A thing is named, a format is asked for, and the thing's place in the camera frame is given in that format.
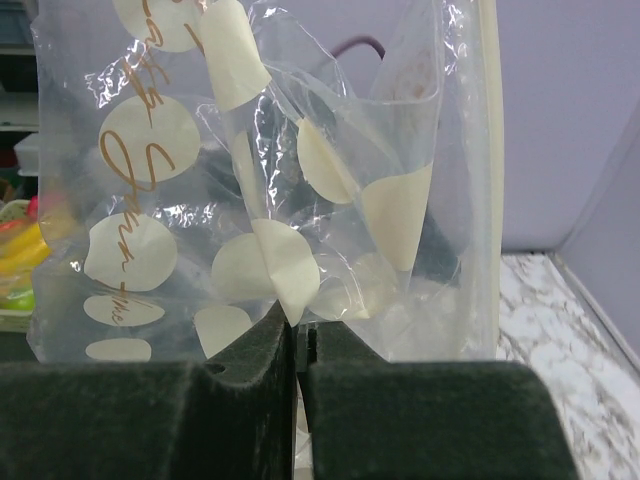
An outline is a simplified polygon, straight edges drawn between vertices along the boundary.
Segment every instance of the marble countertop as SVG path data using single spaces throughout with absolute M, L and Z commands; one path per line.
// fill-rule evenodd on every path
M 640 479 L 640 381 L 544 255 L 505 256 L 498 359 L 526 363 L 554 400 L 583 480 Z

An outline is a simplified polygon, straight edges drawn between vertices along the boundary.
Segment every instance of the white shelf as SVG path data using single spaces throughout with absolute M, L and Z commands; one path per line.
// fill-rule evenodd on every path
M 38 130 L 37 93 L 0 93 L 0 132 Z

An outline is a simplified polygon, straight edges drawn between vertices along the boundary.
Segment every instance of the lavender wall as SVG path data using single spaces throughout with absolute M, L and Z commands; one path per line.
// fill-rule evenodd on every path
M 385 43 L 400 0 L 281 0 L 329 48 Z M 504 248 L 553 249 L 569 234 L 640 98 L 640 2 L 498 0 L 504 78 Z M 366 94 L 378 59 L 341 58 Z

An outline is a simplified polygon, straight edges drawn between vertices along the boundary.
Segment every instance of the plastic bag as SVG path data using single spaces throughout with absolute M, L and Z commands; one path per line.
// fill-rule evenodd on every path
M 203 360 L 275 300 L 391 360 L 493 355 L 485 65 L 442 6 L 363 100 L 271 2 L 42 1 L 39 360 Z

